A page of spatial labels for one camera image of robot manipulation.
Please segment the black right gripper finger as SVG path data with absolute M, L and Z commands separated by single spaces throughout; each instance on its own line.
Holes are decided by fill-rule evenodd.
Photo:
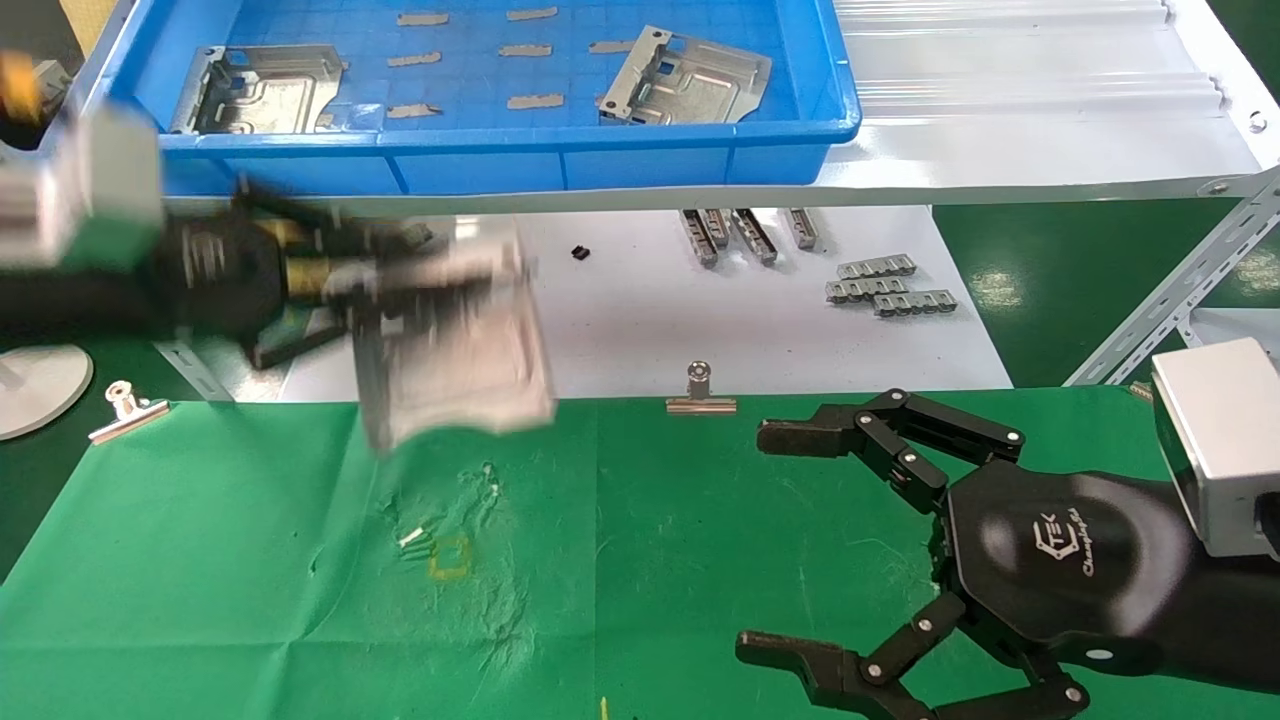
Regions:
M 942 514 L 948 477 L 923 457 L 924 445 L 975 466 L 1016 462 L 1020 430 L 905 389 L 864 404 L 822 404 L 806 420 L 765 419 L 756 447 L 768 455 L 859 459 L 920 514 Z
M 961 596 L 940 594 L 870 655 L 838 644 L 740 632 L 739 661 L 792 673 L 812 705 L 867 719 L 1074 719 L 1091 706 L 1087 689 L 1046 653 L 1016 653 L 1028 685 L 937 707 L 927 706 L 904 676 L 966 619 Z

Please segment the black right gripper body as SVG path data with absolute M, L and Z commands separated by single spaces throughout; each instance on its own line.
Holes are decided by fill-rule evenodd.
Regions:
M 945 580 L 1001 661 L 1277 691 L 1277 564 L 1212 557 L 1172 484 L 980 468 L 946 510 Z

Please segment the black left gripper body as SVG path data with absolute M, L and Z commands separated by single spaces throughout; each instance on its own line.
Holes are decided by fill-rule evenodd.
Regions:
M 300 205 L 230 205 L 166 222 L 122 268 L 3 270 L 5 341 L 253 338 L 282 314 L 288 254 L 268 220 L 303 224 Z

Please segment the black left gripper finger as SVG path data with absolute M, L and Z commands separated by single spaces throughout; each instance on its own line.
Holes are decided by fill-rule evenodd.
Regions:
M 339 208 L 303 208 L 294 214 L 302 256 L 394 260 L 426 252 L 436 232 L 425 223 L 396 224 L 348 217 Z
M 357 400 L 370 448 L 388 451 L 388 379 L 376 272 L 338 272 L 332 281 L 330 310 L 351 338 Z

